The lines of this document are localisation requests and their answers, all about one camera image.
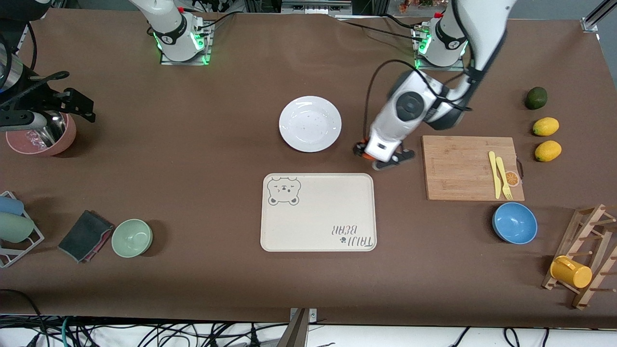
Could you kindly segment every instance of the pink bowl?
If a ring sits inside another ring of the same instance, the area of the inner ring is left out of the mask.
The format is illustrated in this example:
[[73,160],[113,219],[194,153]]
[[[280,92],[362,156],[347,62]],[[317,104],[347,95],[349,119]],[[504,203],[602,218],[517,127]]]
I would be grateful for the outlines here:
[[66,123],[66,129],[60,139],[51,147],[40,149],[35,146],[26,136],[29,130],[7,132],[6,142],[15,152],[20,154],[37,157],[49,157],[60,154],[70,147],[73,141],[75,141],[75,135],[77,135],[77,126],[70,114],[63,113],[62,117]]

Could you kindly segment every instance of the white plate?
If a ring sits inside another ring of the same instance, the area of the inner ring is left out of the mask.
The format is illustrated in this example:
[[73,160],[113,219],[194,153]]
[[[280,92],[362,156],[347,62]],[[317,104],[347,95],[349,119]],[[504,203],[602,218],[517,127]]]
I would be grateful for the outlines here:
[[263,180],[268,252],[367,252],[377,244],[373,179],[364,173],[272,173]]
[[303,96],[285,106],[278,128],[285,142],[298,151],[319,152],[339,137],[341,115],[328,100]]

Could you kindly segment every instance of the gray floor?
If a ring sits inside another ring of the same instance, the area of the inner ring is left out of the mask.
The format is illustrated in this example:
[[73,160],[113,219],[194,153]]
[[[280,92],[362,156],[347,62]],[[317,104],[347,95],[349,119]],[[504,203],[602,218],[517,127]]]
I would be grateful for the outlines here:
[[[135,10],[128,0],[68,0],[71,7],[84,9]],[[601,0],[518,0],[511,18],[519,19],[581,19]],[[600,45],[607,60],[615,86],[617,86],[617,11],[610,13],[598,25]]]

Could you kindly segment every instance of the bear drawing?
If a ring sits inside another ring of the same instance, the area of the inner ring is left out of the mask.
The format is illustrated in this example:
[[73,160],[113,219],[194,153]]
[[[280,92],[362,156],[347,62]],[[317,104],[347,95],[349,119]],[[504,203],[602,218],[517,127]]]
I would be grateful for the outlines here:
[[290,180],[288,177],[281,177],[277,180],[271,178],[268,182],[268,191],[270,197],[268,203],[272,206],[278,203],[289,203],[292,206],[298,205],[300,198],[298,198],[298,191],[300,190],[300,181]]

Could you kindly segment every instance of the brown table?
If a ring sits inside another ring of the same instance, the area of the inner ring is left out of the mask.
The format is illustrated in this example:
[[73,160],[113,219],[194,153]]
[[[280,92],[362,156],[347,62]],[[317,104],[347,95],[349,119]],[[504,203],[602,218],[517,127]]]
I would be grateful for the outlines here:
[[[362,22],[405,33],[382,19]],[[0,146],[1,188],[25,202],[46,236],[0,270],[0,283],[31,295],[44,314],[284,321],[289,307],[317,307],[319,319],[343,324],[617,324],[614,295],[597,293],[579,311],[569,291],[540,288],[573,209],[617,203],[615,87],[596,35],[578,21],[509,21],[475,111],[445,132],[422,125],[405,142],[421,154],[421,135],[513,137],[525,203],[539,221],[523,246],[492,231],[497,204],[427,201],[420,157],[374,172],[352,155],[370,76],[386,59],[411,59],[405,39],[325,15],[239,15],[217,29],[211,65],[162,67],[146,28],[139,12],[51,10],[34,23],[37,71],[69,70],[52,85],[80,90],[98,113],[95,124],[77,119],[76,143],[58,157]],[[378,77],[371,115],[403,70]],[[537,85],[549,103],[527,111],[521,98]],[[299,153],[278,133],[282,108],[303,95],[341,112],[341,136],[326,151]],[[551,139],[563,154],[538,163],[532,153],[543,139],[529,130],[545,116],[561,123]],[[272,172],[369,173],[377,248],[262,250],[262,180]],[[76,264],[56,246],[85,209],[115,224],[146,220],[152,248],[122,259],[108,243]],[[16,298],[0,300],[0,312],[29,312]]]

